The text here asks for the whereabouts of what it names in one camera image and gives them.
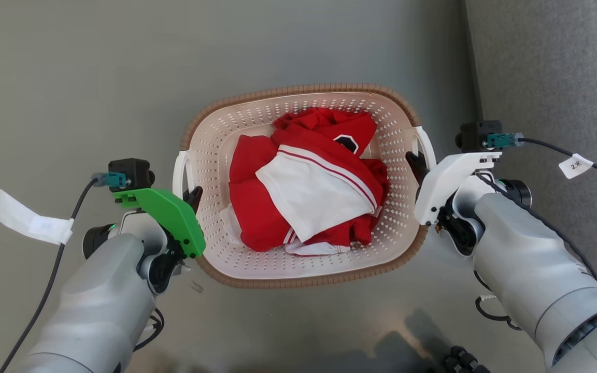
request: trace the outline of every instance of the pile of clothes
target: pile of clothes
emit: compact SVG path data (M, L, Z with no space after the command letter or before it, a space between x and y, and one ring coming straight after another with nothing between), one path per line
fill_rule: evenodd
M369 113L310 108L273 125L270 138L242 135L232 156L220 212L230 240L295 255L370 243L389 184L382 161L360 158L377 129Z

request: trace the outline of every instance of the white tag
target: white tag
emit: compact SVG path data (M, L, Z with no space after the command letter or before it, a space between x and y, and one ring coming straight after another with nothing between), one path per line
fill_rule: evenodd
M593 162L575 153L569 159L559 163L559 168L568 179L581 175L593 166Z
M74 220L41 217L0 190L0 222L24 236L60 244L73 234Z

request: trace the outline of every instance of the basket handle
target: basket handle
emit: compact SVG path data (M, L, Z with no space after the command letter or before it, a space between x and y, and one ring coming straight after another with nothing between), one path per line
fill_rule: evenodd
M191 191L195 188L195 167L192 167L191 159L195 159L195 151L191 149L179 151L176 157L172 176L172 193L179 198L183 198L183 175L188 181L188 189Z
M411 152L416 156L419 155L419 144L421 144L422 153L425 156L425 163L428 170L436 167L436 157L434 156L432 143L421 126L403 130L403 135L405 136L405 139L409 137L408 140L411 144Z

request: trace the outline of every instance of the basket rim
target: basket rim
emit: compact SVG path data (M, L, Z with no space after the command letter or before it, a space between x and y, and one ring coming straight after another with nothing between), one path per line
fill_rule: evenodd
M383 87L383 85L369 84L369 83L327 83L327 84L308 84L308 85L291 85L290 87L273 88L270 90L261 90L251 92L248 94L237 95L218 101L211 102L206 108L202 109L190 121L182 139L180 150L185 151L190 148L190 141L195 133L195 129L199 124L210 114L216 110L226 108L227 106L244 104L247 102L258 101L261 99L282 97L285 95L296 94L315 94L315 93L332 93L332 92L366 92L370 94L378 94L386 97L400 106L402 111L407 115L410 125L412 127L419 127L421 125L416 112L412 106L402 96L398 95L390 88ZM310 276L306 278L289 278L289 279L239 279L233 278L218 271L203 255L197 257L195 260L200 265L202 270L209 274L216 281L224 285L232 286L233 288L247 288L247 289L272 289L272 288L303 288L304 286L326 285L330 283L341 283L346 281L353 281L355 279L369 278L379 274L398 269L401 265L407 262L416 255L421 248L425 237L427 235L428 227L425 225L419 226L416 237L408 246L405 252L400 256L383 264L373 265L363 269L355 269L353 271L342 272L332 275Z

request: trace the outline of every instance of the beige plastic basket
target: beige plastic basket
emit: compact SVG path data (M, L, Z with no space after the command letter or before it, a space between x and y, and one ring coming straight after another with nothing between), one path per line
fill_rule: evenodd
M299 257L282 248L254 252L232 244L218 212L230 203L230 162L240 135L270 135L272 123L288 112L313 106L368 111L377 123L375 139L363 157L388 166L390 192L372 243L350 252ZM190 122L176 158L173 193L204 188L197 212L206 250L197 262L214 279L237 288L298 288L383 274L410 260L427 233L413 218L417 181L405 160L407 151L421 151L429 167L434 153L411 106L388 88L371 84L320 84L286 87L222 99Z

